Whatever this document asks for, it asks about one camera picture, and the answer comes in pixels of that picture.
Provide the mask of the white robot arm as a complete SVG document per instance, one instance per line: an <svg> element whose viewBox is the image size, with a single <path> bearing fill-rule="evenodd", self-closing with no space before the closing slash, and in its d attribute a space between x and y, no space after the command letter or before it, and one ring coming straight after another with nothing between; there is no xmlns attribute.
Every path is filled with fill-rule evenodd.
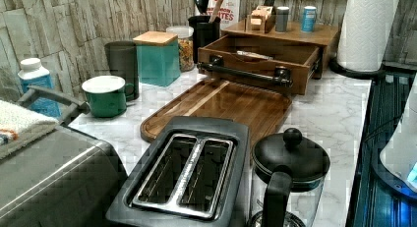
<svg viewBox="0 0 417 227"><path fill-rule="evenodd" d="M380 160L394 177L417 189L417 79L414 79L400 122L380 153Z"/></svg>

